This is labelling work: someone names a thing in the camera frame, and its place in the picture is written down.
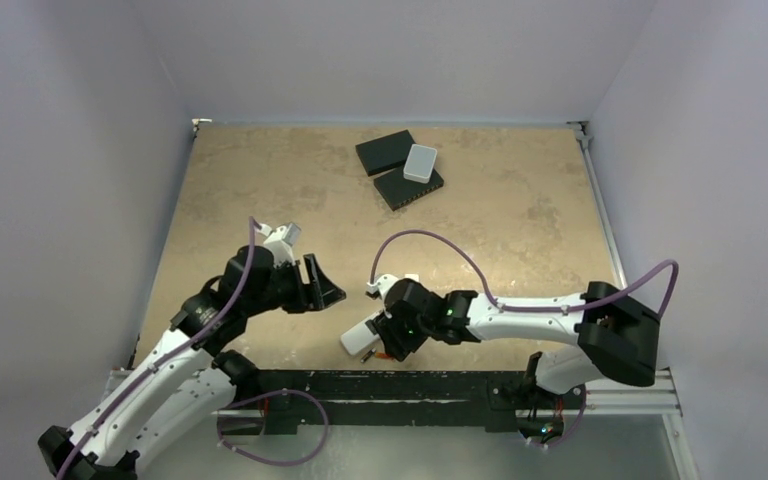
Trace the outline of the white plastic box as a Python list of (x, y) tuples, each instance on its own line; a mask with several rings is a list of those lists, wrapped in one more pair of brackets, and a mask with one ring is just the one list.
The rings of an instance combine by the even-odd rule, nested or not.
[(436, 148), (413, 144), (402, 170), (403, 178), (415, 183), (427, 184), (434, 173), (437, 154)]

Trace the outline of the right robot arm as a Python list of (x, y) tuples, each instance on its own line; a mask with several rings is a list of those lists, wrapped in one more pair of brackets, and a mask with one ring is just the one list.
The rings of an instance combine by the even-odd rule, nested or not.
[(521, 381), (524, 399), (536, 407), (601, 378), (634, 387), (655, 382), (661, 316), (606, 282), (593, 281), (567, 296), (493, 298), (474, 290), (439, 295), (414, 279), (382, 275), (366, 294), (382, 307), (364, 325), (397, 361), (428, 339), (448, 345), (500, 339), (562, 344), (534, 356)]

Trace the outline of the black box rear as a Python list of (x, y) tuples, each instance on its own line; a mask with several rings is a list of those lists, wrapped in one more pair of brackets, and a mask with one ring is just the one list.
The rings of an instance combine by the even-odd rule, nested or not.
[(414, 144), (410, 131), (402, 130), (357, 144), (355, 151), (366, 175), (374, 176), (402, 167)]

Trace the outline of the black base bar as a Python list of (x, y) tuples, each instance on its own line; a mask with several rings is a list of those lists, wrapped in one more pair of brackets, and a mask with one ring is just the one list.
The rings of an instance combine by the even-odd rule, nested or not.
[(564, 409), (582, 407), (585, 389), (538, 388), (536, 363), (531, 358), (524, 371), (267, 370), (230, 350), (211, 365), (229, 377), (235, 410), (261, 414), (270, 435), (328, 424), (481, 427), (553, 438), (564, 430)]

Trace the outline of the black box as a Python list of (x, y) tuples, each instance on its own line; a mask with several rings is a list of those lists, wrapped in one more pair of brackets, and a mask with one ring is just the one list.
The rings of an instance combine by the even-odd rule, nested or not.
[(401, 170), (391, 170), (376, 177), (373, 185), (390, 210), (396, 211), (442, 188), (445, 181), (436, 170), (427, 183), (405, 179)]
[(410, 131), (402, 130), (357, 144), (355, 151), (366, 175), (374, 176), (402, 167), (414, 144)]

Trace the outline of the black box front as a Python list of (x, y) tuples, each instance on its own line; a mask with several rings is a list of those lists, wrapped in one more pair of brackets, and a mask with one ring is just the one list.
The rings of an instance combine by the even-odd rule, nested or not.
[(391, 170), (376, 177), (373, 185), (390, 210), (396, 211), (442, 188), (445, 181), (436, 170), (427, 183), (405, 179), (401, 170)]

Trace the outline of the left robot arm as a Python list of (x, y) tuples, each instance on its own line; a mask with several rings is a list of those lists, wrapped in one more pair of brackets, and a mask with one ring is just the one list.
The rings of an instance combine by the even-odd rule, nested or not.
[(249, 406), (265, 414), (280, 398), (301, 396), (227, 346), (259, 314), (319, 312), (346, 297), (312, 254), (296, 260), (283, 247), (240, 248), (222, 274), (184, 301), (112, 393), (70, 426), (51, 426), (39, 437), (49, 472), (56, 479), (136, 479), (209, 414)]

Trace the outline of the white remote control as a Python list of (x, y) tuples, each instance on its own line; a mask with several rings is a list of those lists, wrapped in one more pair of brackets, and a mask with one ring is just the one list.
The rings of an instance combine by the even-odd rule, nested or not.
[(374, 320), (374, 316), (362, 320), (340, 336), (340, 344), (349, 356), (365, 353), (380, 340)]

